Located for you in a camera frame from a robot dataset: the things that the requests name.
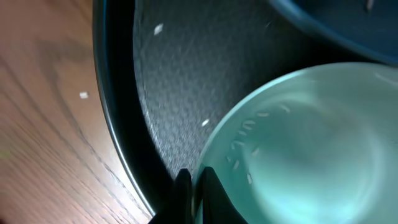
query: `teal bowl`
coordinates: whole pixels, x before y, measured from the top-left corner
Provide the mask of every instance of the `teal bowl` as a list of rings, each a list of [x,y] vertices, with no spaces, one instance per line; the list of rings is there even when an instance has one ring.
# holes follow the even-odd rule
[[[334,63],[263,85],[217,125],[194,185],[206,166],[248,223],[397,223],[398,69]]]

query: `wooden surface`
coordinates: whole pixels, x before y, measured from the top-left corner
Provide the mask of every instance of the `wooden surface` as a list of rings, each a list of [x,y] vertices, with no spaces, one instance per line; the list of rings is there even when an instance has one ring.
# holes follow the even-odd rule
[[[91,0],[0,0],[0,219],[147,223],[106,127]],[[79,92],[90,96],[82,100]]]

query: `black textured surface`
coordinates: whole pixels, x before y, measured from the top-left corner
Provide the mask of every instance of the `black textured surface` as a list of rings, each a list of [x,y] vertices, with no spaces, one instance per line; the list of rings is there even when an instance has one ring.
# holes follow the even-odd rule
[[[301,68],[358,60],[255,0],[141,0],[133,44],[143,113],[172,177],[194,169],[213,128],[256,88]]]

